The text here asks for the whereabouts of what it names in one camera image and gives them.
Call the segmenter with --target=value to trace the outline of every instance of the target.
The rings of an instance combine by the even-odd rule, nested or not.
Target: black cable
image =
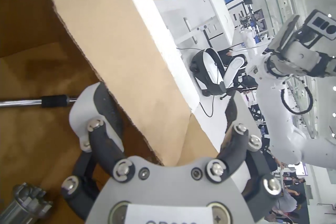
[[[297,77],[295,77],[295,78],[296,78],[297,80],[301,81],[301,82],[304,84],[304,81],[303,81],[303,80],[300,80],[300,79],[297,78]],[[286,103],[286,101],[285,101],[285,98],[284,98],[284,95],[285,95],[285,89],[282,89],[282,90],[281,90],[281,101],[282,101],[282,104],[285,106],[285,108],[286,108],[290,113],[295,114],[295,115],[303,115],[303,114],[305,114],[305,113],[307,113],[307,112],[309,112],[309,111],[312,110],[312,108],[313,108],[313,103],[314,103],[313,95],[312,95],[311,91],[309,90],[308,86],[305,86],[304,88],[305,88],[305,90],[306,90],[306,92],[307,92],[307,94],[308,94],[308,96],[309,96],[309,106],[308,106],[308,108],[307,108],[306,110],[304,110],[304,111],[299,111],[299,112],[293,111],[293,110],[287,105],[287,103]]]
[[[184,48],[184,49],[180,49],[180,48],[177,48],[178,50],[188,50],[188,49],[193,49],[193,50],[199,50],[199,51],[203,51],[201,49],[197,49],[197,48]]]
[[[199,104],[201,105],[201,108],[204,111],[205,115],[208,116],[209,118],[211,118],[213,116],[213,102],[214,102],[214,100],[215,100],[215,95],[213,95],[213,98],[212,98],[212,113],[211,113],[210,116],[205,112],[204,107],[202,106],[201,102],[199,102]]]
[[[218,76],[219,76],[218,72],[219,72],[219,69],[217,68],[217,82],[216,82],[217,84],[218,84]],[[211,113],[210,116],[205,112],[204,107],[202,106],[201,102],[199,102],[199,104],[201,105],[201,108],[204,111],[205,115],[208,116],[209,118],[211,118],[213,116],[213,102],[214,102],[214,100],[215,100],[215,95],[213,95],[213,98],[212,98],[212,113]]]

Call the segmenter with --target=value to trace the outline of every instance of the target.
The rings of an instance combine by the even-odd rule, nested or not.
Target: desk
[[[162,58],[166,62],[178,88],[193,113],[199,104],[199,95],[176,49],[174,39],[163,22],[153,0],[132,0],[141,15]]]
[[[234,36],[234,24],[231,19],[231,15],[229,14],[228,8],[225,4],[224,0],[210,0],[210,3],[212,5],[212,8],[215,12],[215,15],[208,20],[204,21],[203,23],[200,23],[197,27],[194,27],[188,32],[187,34],[181,36],[180,38],[175,39],[175,44],[178,45],[182,43],[183,41],[197,35],[200,32],[203,32],[203,30],[215,26],[219,23],[223,30],[224,36],[221,37],[221,40],[223,40],[223,48],[226,49],[232,45],[232,40]]]

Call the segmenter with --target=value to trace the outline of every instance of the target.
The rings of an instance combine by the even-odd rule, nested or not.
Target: black rubber grip
[[[67,95],[43,96],[41,107],[66,107],[68,99]]]
[[[113,177],[114,165],[126,156],[115,142],[107,136],[106,123],[89,132],[89,140],[94,158],[104,171]]]
[[[232,129],[230,142],[217,155],[217,159],[223,161],[227,167],[221,176],[222,182],[236,172],[245,161],[249,142],[248,134],[246,131],[241,135]]]
[[[90,179],[83,180],[82,177],[78,177],[78,180],[79,185],[74,193],[69,195],[67,190],[62,188],[61,194],[74,213],[85,221],[97,199],[99,189]]]

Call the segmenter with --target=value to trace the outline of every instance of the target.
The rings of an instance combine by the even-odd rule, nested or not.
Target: screw
[[[78,184],[78,178],[76,176],[70,176],[65,179],[61,187],[67,190],[68,194],[72,194],[77,189]]]
[[[236,126],[236,128],[237,128],[237,130],[238,130],[239,132],[242,132],[242,133],[244,133],[244,132],[247,131],[247,128],[246,128],[243,124],[241,124],[241,123],[239,123],[239,124]]]
[[[89,141],[84,142],[83,146],[86,147],[86,148],[90,147],[90,142]]]
[[[275,179],[270,179],[268,185],[270,190],[279,190],[280,188],[279,182],[276,182]]]
[[[149,175],[150,175],[149,169],[143,167],[142,169],[140,169],[138,177],[140,180],[144,181],[148,179]]]
[[[126,158],[119,160],[113,168],[113,177],[118,182],[126,182],[130,180],[133,175],[131,172],[132,162]]]
[[[122,163],[118,166],[117,173],[119,176],[126,176],[129,172],[129,167],[126,163]]]
[[[271,195],[278,195],[281,192],[280,182],[275,178],[264,179],[264,187]]]
[[[194,180],[199,181],[203,176],[202,170],[197,167],[193,168],[191,170],[191,176]]]
[[[258,137],[251,137],[250,138],[250,143],[253,146],[258,146],[260,144],[260,139]]]
[[[223,173],[224,173],[224,169],[223,169],[223,167],[219,163],[214,163],[212,165],[211,171],[217,177],[222,176]]]
[[[87,130],[89,132],[93,132],[95,128],[98,128],[100,126],[104,125],[104,122],[100,119],[91,119],[89,123],[87,124]]]
[[[262,141],[256,135],[251,135],[249,139],[249,150],[252,152],[258,151],[262,146]]]

